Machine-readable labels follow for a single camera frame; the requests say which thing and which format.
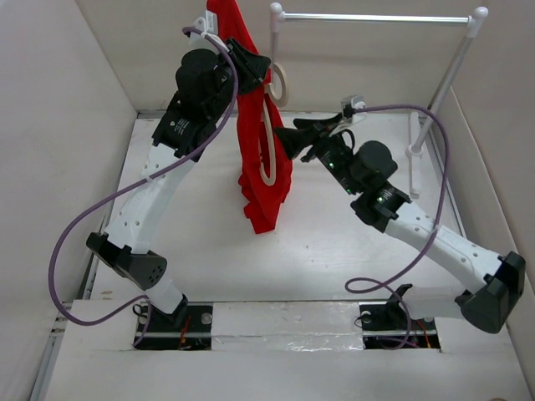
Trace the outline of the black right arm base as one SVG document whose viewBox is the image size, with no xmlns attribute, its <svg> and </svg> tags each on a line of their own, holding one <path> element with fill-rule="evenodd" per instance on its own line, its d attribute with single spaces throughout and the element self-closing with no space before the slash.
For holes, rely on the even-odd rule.
<svg viewBox="0 0 535 401">
<path fill-rule="evenodd" d="M 354 325 L 362 330 L 366 350 L 397 347 L 438 350 L 441 347 L 435 321 L 412 319 L 408 324 L 406 313 L 394 295 L 386 301 L 360 303 Z"/>
</svg>

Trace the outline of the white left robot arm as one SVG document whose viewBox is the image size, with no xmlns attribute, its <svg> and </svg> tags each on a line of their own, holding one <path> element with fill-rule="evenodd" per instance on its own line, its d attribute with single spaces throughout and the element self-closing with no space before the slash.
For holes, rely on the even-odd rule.
<svg viewBox="0 0 535 401">
<path fill-rule="evenodd" d="M 201 145 L 217 129 L 234 94 L 249 94 L 267 76 L 270 58 L 229 38 L 220 53 L 197 48 L 176 71 L 177 91 L 152 135 L 142 171 L 145 183 L 133 190 L 119 214 L 87 247 L 109 268 L 134 283 L 158 310 L 168 331 L 186 323 L 187 298 L 166 277 L 167 261 L 150 249 L 157 225 L 178 185 L 201 158 Z"/>
</svg>

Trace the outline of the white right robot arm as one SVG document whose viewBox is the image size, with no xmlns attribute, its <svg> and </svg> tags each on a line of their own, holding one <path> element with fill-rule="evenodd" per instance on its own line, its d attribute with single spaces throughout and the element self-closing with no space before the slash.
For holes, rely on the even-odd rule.
<svg viewBox="0 0 535 401">
<path fill-rule="evenodd" d="M 414 287 L 402 285 L 386 308 L 389 324 L 405 328 L 420 318 L 453 317 L 486 333 L 500 332 L 524 292 L 524 258 L 482 248 L 427 216 L 388 181 L 398 168 L 388 147 L 369 140 L 353 150 L 338 129 L 341 119 L 339 114 L 296 119 L 293 128 L 277 128 L 275 135 L 289 159 L 319 160 L 347 193 L 356 195 L 351 207 L 364 224 L 412 246 L 419 258 L 429 257 L 464 287 L 443 302 L 419 303 L 409 299 Z"/>
</svg>

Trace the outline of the beige wooden hanger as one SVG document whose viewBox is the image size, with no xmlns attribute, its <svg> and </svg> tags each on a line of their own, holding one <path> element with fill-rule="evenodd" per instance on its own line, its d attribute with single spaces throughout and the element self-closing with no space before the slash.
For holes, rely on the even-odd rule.
<svg viewBox="0 0 535 401">
<path fill-rule="evenodd" d="M 278 78 L 279 83 L 281 84 L 281 93 L 277 96 L 274 79 L 265 85 L 264 93 L 268 95 L 275 106 L 284 107 L 288 104 L 289 100 L 288 76 L 282 65 L 276 62 L 272 63 L 271 73 Z M 277 180 L 276 147 L 272 120 L 269 115 L 268 103 L 266 100 L 263 100 L 262 104 L 262 122 L 264 123 L 267 137 L 269 172 L 266 172 L 263 162 L 260 164 L 259 172 L 262 182 L 267 186 L 273 186 Z"/>
</svg>

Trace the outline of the red t shirt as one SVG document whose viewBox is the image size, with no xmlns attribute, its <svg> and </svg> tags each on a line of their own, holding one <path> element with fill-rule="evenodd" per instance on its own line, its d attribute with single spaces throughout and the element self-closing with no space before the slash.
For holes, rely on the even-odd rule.
<svg viewBox="0 0 535 401">
<path fill-rule="evenodd" d="M 278 108 L 264 93 L 264 87 L 237 97 L 237 139 L 242 157 L 242 173 L 238 180 L 247 200 L 243 208 L 255 233 L 275 229 L 281 204 L 286 200 L 292 184 L 293 164 L 275 138 L 277 180 L 273 186 L 262 182 L 259 168 L 263 162 L 269 172 L 268 143 L 262 122 L 262 104 L 267 101 L 273 128 L 283 125 Z"/>
</svg>

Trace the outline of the white clothes rack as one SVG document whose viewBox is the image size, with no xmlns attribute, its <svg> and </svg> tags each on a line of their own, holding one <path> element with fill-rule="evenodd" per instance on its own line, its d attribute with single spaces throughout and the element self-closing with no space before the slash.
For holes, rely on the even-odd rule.
<svg viewBox="0 0 535 401">
<path fill-rule="evenodd" d="M 349 74 L 349 83 L 334 80 L 336 100 L 360 96 L 367 104 L 416 103 L 438 112 L 469 47 L 476 40 L 489 10 L 469 4 L 462 16 L 431 16 L 430 8 L 415 15 L 287 11 L 277 2 L 267 6 L 268 55 L 284 67 L 286 83 L 273 95 L 298 89 L 297 62 L 315 63 L 331 74 Z"/>
</svg>

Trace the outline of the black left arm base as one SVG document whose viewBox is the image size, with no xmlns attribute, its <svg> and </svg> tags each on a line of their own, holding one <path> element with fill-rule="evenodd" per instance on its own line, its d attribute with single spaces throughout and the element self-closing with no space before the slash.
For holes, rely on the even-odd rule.
<svg viewBox="0 0 535 401">
<path fill-rule="evenodd" d="M 150 320 L 146 304 L 135 304 L 134 348 L 146 351 L 208 351 L 211 350 L 211 329 L 214 304 L 189 303 L 185 313 L 172 323 L 164 314 L 152 309 Z"/>
</svg>

